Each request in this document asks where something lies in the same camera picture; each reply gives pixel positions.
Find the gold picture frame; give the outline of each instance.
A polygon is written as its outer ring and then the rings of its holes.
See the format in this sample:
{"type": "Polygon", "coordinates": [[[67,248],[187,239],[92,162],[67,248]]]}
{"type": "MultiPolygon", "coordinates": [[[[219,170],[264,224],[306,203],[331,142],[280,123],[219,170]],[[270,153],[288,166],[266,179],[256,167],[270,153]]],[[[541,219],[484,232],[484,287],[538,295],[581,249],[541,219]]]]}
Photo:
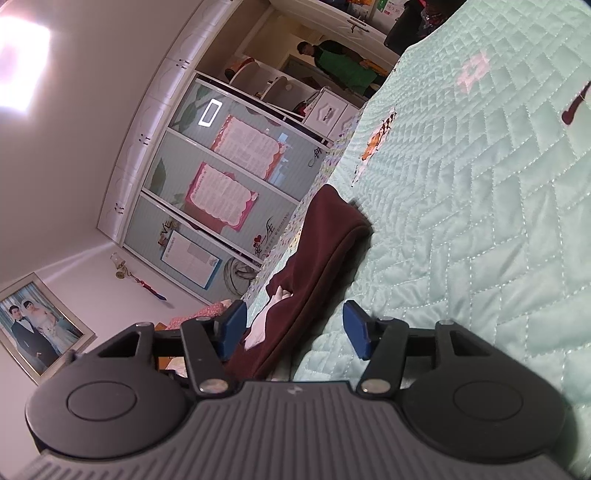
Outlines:
{"type": "Polygon", "coordinates": [[[0,292],[0,343],[37,385],[95,338],[34,273],[0,292]]]}

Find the maroon garment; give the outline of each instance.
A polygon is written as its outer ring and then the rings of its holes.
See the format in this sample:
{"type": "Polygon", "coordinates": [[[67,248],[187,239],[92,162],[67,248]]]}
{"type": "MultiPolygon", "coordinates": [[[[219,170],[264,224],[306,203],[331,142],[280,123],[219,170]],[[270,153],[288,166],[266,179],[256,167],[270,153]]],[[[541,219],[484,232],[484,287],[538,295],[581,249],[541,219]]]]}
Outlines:
{"type": "Polygon", "coordinates": [[[244,350],[247,329],[226,370],[237,380],[262,380],[291,351],[320,313],[335,276],[357,240],[371,226],[330,185],[324,185],[310,202],[298,249],[267,285],[272,297],[277,287],[293,295],[273,305],[267,313],[265,340],[244,350]]]}

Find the person in green apron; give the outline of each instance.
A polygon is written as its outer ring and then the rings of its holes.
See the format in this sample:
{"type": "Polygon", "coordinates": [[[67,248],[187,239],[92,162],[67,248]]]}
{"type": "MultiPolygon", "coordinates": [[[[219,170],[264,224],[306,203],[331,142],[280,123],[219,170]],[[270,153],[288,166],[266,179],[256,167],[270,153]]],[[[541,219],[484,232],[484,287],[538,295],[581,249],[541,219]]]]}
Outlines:
{"type": "Polygon", "coordinates": [[[386,80],[373,71],[361,55],[336,41],[326,40],[320,45],[304,41],[297,50],[301,55],[314,57],[316,66],[343,90],[366,98],[371,98],[386,80]]]}

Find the ceiling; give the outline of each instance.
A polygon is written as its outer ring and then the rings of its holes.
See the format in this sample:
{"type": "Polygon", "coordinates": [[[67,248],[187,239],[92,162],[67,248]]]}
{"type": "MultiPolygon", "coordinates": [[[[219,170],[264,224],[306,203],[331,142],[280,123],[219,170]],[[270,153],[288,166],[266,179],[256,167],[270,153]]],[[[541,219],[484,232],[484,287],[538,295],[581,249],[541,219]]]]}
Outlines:
{"type": "Polygon", "coordinates": [[[94,228],[133,115],[200,0],[8,0],[50,29],[25,113],[0,108],[0,284],[94,228]]]}

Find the green apron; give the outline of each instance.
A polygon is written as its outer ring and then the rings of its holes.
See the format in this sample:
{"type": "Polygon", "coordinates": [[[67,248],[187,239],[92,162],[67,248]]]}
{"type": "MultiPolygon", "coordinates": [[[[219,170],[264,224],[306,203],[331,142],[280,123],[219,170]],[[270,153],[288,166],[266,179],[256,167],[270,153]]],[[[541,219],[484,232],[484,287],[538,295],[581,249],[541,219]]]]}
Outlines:
{"type": "Polygon", "coordinates": [[[347,55],[337,55],[326,50],[322,50],[318,65],[360,95],[365,93],[367,87],[378,76],[373,70],[363,68],[347,55]]]}

